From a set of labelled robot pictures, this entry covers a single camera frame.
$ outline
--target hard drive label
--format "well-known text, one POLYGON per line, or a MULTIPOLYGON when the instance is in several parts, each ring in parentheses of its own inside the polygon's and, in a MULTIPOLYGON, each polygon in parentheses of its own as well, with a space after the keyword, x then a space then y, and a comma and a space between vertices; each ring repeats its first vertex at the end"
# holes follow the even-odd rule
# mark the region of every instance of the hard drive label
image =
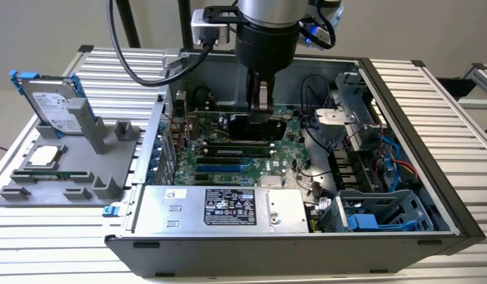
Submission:
POLYGON ((32 96, 51 126, 67 134, 82 133, 76 117, 68 112, 68 100, 58 93, 34 92, 32 96))
POLYGON ((217 226, 257 225, 254 189, 207 189, 204 224, 217 226))

